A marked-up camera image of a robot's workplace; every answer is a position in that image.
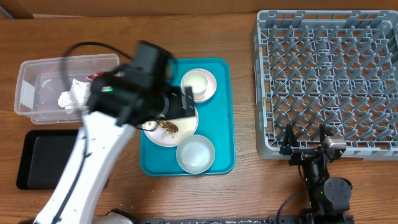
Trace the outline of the grey bowl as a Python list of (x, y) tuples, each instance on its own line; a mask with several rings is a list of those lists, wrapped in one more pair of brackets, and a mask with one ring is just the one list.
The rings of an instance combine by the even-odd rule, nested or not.
[(178, 165), (190, 174), (206, 172), (214, 163), (215, 147), (201, 135), (191, 135), (180, 142), (176, 150)]

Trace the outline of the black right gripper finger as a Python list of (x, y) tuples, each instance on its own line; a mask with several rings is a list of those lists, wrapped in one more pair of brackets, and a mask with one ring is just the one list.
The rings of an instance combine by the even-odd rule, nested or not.
[(325, 140), (327, 137), (333, 135), (333, 134), (331, 133), (331, 131), (327, 128), (327, 126), (326, 126), (325, 124), (319, 125), (319, 134), (320, 134), (320, 143), (323, 143), (324, 140)]
[(282, 142), (283, 147), (295, 147), (296, 146), (296, 137), (294, 131), (292, 129), (291, 124), (287, 124), (285, 127), (285, 136)]

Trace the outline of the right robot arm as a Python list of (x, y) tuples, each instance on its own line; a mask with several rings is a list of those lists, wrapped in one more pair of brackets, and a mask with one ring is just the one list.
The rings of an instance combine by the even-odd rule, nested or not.
[[(317, 147), (300, 147), (291, 125), (279, 153), (290, 156), (289, 165), (297, 166), (306, 189), (290, 196), (278, 209), (276, 223), (354, 223), (345, 212), (350, 209), (352, 183), (341, 177), (330, 177), (327, 165), (338, 160), (346, 150), (346, 142), (324, 125), (319, 125), (320, 143)], [(308, 194), (310, 208), (302, 209), (295, 218), (282, 218), (283, 208), (294, 198)]]

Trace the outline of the white tissue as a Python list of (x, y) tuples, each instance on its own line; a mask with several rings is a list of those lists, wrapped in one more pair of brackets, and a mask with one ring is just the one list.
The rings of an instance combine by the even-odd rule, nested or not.
[(59, 96), (59, 107), (68, 110), (69, 113), (76, 108), (84, 107), (90, 97), (90, 87), (90, 82), (81, 82), (73, 79), (70, 90), (62, 92)]

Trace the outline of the white cup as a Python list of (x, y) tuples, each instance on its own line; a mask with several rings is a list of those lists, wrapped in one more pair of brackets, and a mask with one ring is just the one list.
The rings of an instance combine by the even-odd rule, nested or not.
[(191, 87), (195, 97), (202, 97), (207, 89), (208, 79), (198, 70), (188, 72), (183, 78), (183, 87)]

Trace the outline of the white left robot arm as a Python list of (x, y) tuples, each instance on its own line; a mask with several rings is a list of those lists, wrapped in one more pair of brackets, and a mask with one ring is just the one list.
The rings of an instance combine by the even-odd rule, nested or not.
[(140, 41), (130, 63), (102, 73), (75, 107), (82, 126), (50, 200), (34, 223), (91, 223), (96, 204), (120, 153), (138, 126), (195, 115), (191, 88), (171, 85), (177, 61), (169, 51)]

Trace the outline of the red snack wrapper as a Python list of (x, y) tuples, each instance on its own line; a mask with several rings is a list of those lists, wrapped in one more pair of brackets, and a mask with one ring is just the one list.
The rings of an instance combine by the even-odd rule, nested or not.
[(93, 80), (93, 79), (95, 79), (95, 78), (97, 78), (97, 77), (100, 77), (100, 76), (102, 76), (102, 73), (101, 73), (101, 72), (95, 73), (95, 74), (93, 74), (93, 75), (88, 75), (88, 76), (86, 77), (86, 79), (89, 80), (89, 81), (91, 81), (91, 80)]

